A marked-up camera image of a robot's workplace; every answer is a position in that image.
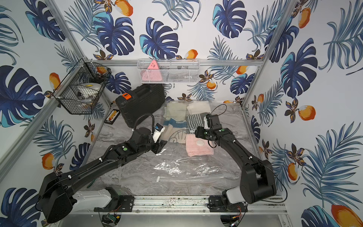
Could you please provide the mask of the green striped towel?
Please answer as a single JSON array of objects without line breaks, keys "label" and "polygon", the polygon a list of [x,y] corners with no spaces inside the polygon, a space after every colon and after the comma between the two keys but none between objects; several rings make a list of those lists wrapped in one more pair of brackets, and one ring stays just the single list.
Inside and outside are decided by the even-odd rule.
[{"label": "green striped towel", "polygon": [[198,127],[205,126],[205,118],[208,113],[199,113],[186,116],[187,128],[190,133],[195,133]]}]

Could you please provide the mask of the pink towel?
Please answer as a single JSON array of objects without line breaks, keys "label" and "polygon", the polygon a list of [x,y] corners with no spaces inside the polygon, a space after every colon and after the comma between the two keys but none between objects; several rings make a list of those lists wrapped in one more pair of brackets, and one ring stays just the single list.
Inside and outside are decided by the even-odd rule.
[{"label": "pink towel", "polygon": [[203,140],[204,146],[202,147],[196,145],[197,140],[203,139],[196,138],[194,134],[186,135],[186,152],[189,157],[214,154],[214,149],[208,145],[207,140]]}]

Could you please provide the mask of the cream and teal towel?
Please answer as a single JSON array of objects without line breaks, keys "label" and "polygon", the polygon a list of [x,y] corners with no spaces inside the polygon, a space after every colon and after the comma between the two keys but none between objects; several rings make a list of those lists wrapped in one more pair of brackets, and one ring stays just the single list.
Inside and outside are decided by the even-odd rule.
[{"label": "cream and teal towel", "polygon": [[186,143],[187,122],[177,121],[171,118],[169,121],[164,122],[165,131],[161,134],[160,139],[170,143]]}]

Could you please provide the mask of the white towel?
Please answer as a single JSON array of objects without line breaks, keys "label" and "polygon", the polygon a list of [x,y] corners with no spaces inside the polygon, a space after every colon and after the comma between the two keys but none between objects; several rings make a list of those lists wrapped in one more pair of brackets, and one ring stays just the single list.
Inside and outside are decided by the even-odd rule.
[{"label": "white towel", "polygon": [[187,105],[187,110],[190,115],[211,112],[210,104],[208,101],[192,102]]}]

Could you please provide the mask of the clear plastic vacuum bag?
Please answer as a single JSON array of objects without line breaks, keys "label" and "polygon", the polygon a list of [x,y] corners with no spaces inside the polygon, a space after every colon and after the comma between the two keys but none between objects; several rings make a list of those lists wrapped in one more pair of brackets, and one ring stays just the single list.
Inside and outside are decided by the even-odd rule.
[{"label": "clear plastic vacuum bag", "polygon": [[[218,105],[211,103],[211,109]],[[239,104],[222,105],[213,114],[221,114],[222,127],[229,128],[247,149],[252,148]],[[121,121],[105,125],[105,141],[118,144],[130,138],[131,129]],[[191,157],[186,144],[173,138],[159,154],[147,152],[107,174],[105,184],[126,195],[214,195],[239,186],[241,175],[236,161],[222,148],[214,148],[211,155]]]}]

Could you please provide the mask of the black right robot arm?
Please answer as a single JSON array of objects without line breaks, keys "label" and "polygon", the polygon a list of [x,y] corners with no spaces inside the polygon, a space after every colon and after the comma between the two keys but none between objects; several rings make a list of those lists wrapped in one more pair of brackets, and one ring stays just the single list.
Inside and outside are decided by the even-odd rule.
[{"label": "black right robot arm", "polygon": [[223,207],[238,203],[253,204],[258,201],[285,203],[288,192],[285,192],[282,201],[270,199],[277,195],[276,180],[279,180],[274,174],[272,164],[253,155],[236,139],[230,129],[223,128],[219,114],[208,113],[204,118],[204,126],[197,127],[194,134],[197,139],[206,140],[209,146],[214,142],[215,146],[211,148],[224,149],[241,170],[239,186],[222,193]]}]

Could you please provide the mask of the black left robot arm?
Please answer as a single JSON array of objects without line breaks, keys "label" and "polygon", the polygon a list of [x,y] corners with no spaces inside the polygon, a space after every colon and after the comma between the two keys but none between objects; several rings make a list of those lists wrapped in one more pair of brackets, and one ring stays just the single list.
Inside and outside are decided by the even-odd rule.
[{"label": "black left robot arm", "polygon": [[155,135],[161,131],[161,125],[155,123],[151,113],[140,116],[137,120],[152,119],[152,128],[134,127],[130,139],[117,145],[109,146],[105,153],[90,163],[57,175],[48,174],[42,182],[35,209],[42,212],[48,223],[56,223],[76,210],[94,207],[97,212],[117,212],[123,206],[130,210],[132,202],[117,194],[112,187],[107,187],[105,194],[92,193],[90,197],[82,196],[79,190],[100,176],[134,161],[146,152],[161,152],[166,141]]}]

